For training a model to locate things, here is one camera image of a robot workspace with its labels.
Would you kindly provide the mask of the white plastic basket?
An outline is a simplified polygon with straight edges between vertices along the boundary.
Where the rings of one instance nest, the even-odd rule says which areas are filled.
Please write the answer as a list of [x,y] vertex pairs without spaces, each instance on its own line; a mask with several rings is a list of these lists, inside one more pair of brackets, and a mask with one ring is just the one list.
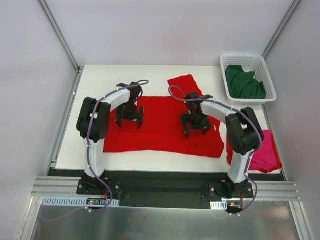
[[220,65],[230,105],[261,106],[277,99],[269,70],[262,56],[223,54],[220,56]]

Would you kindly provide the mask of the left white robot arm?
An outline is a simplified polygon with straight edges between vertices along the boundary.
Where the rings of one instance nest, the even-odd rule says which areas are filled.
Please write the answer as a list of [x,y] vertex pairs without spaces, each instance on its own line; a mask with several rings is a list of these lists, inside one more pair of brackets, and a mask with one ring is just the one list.
[[99,178],[105,171],[99,153],[110,128],[111,113],[115,111],[115,123],[120,128],[123,127],[123,120],[137,122],[140,128],[144,122],[144,107],[138,107],[138,101],[143,96],[142,86],[148,83],[145,79],[130,84],[119,83],[114,90],[99,99],[86,97],[83,100],[76,129],[85,144],[84,173],[86,177],[92,178],[88,188],[96,195],[106,189],[106,182]]

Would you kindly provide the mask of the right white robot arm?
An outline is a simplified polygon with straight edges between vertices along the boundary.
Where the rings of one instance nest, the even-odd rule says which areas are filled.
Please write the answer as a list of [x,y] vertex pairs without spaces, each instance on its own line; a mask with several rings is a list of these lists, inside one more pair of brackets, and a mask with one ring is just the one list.
[[242,193],[248,183],[248,171],[254,154],[262,147],[263,131],[251,107],[232,108],[217,102],[211,95],[198,96],[189,93],[183,100],[188,113],[180,116],[184,134],[201,130],[203,134],[212,129],[209,117],[226,126],[227,140],[232,149],[230,169],[224,182],[214,187],[216,195],[222,198],[235,198]]

